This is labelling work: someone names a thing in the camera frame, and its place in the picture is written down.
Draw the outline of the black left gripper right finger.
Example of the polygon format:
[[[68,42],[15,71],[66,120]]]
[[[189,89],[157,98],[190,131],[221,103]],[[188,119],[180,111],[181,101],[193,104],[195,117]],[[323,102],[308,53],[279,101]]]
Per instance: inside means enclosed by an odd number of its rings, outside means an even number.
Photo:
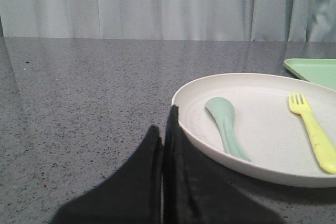
[[[163,156],[164,223],[283,223],[224,180],[189,141],[172,106]]]

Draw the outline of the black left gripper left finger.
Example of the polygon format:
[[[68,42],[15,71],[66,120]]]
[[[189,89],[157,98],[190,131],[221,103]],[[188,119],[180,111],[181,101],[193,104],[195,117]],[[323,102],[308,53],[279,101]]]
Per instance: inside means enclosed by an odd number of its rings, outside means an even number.
[[[162,162],[159,129],[152,125],[113,175],[61,206],[51,223],[160,223]]]

